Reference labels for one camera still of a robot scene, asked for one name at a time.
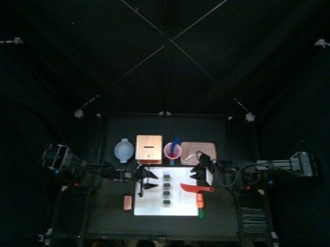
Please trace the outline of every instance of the orange box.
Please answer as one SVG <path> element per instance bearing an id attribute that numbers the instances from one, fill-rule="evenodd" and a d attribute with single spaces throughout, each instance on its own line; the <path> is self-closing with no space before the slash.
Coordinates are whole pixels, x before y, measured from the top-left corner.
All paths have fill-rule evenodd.
<path id="1" fill-rule="evenodd" d="M 141 164 L 158 165 L 163 163 L 163 136 L 138 135 L 135 159 Z"/>

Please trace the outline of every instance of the black wall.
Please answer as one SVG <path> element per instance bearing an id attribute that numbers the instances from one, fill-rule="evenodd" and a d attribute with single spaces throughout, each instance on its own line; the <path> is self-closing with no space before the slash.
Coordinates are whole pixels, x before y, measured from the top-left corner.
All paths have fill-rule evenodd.
<path id="1" fill-rule="evenodd" d="M 330 50 L 320 48 L 257 121 L 265 158 L 283 159 L 308 151 L 320 167 L 318 179 L 281 178 L 275 183 L 271 204 L 285 246 L 329 246 L 329 65 Z"/>

